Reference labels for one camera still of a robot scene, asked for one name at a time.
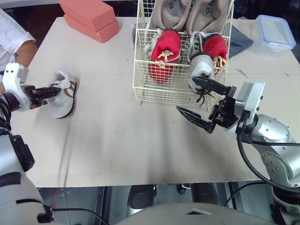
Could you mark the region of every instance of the shoe sole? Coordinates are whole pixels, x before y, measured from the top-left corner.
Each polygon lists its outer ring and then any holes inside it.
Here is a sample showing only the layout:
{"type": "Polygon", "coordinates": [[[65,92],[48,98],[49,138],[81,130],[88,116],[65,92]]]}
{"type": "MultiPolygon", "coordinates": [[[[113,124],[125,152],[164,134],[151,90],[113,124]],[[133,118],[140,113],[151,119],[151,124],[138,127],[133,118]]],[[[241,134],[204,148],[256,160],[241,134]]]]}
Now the shoe sole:
{"type": "Polygon", "coordinates": [[[65,116],[63,116],[63,117],[59,117],[58,119],[64,119],[64,118],[68,117],[68,116],[72,113],[72,111],[73,111],[73,109],[74,109],[74,106],[75,106],[75,95],[76,95],[76,91],[77,91],[77,82],[75,82],[74,95],[73,95],[73,104],[72,104],[71,110],[67,113],[67,115],[65,115],[65,116]]]}

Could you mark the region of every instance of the plastic food container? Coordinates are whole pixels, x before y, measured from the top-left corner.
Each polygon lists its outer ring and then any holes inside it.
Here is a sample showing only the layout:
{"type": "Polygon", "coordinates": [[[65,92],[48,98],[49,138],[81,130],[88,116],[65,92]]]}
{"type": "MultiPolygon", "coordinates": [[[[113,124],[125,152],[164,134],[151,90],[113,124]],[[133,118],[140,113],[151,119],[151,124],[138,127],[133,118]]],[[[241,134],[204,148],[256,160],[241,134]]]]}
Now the plastic food container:
{"type": "Polygon", "coordinates": [[[258,55],[279,57],[282,52],[291,50],[296,42],[285,19],[259,15],[252,29],[254,52],[258,55]]]}

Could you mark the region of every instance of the white shirt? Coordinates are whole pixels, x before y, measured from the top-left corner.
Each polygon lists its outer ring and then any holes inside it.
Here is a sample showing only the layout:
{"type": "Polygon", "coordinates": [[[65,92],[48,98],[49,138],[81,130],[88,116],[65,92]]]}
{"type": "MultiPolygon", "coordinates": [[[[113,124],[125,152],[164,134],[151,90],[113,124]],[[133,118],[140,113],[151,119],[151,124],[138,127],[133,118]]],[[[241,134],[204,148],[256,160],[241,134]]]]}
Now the white shirt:
{"type": "Polygon", "coordinates": [[[5,70],[7,63],[15,62],[15,53],[29,40],[35,42],[29,32],[0,9],[0,71],[5,70]]]}

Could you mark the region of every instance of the pink foam block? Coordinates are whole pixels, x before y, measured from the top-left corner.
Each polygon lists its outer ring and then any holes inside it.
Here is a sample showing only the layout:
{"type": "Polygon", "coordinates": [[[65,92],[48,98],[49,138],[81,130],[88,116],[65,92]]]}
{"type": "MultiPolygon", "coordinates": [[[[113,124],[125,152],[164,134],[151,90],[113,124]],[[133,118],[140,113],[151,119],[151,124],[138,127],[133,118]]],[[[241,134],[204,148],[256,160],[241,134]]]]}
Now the pink foam block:
{"type": "Polygon", "coordinates": [[[60,6],[65,14],[93,31],[116,21],[113,8],[100,0],[60,0],[60,6]]]}
{"type": "Polygon", "coordinates": [[[119,31],[119,24],[116,20],[99,31],[93,31],[67,14],[64,15],[64,18],[70,27],[78,30],[85,35],[90,36],[91,38],[101,43],[108,41],[119,31]]]}

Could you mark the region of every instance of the blue container lid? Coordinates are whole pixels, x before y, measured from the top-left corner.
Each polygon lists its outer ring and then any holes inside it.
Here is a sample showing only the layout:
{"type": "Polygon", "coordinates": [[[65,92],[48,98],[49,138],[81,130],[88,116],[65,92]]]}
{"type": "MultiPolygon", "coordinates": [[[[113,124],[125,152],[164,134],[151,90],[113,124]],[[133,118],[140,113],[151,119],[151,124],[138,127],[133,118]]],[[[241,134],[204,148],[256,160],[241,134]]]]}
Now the blue container lid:
{"type": "Polygon", "coordinates": [[[264,42],[274,47],[292,49],[296,45],[291,29],[283,18],[259,15],[256,19],[264,42]]]}

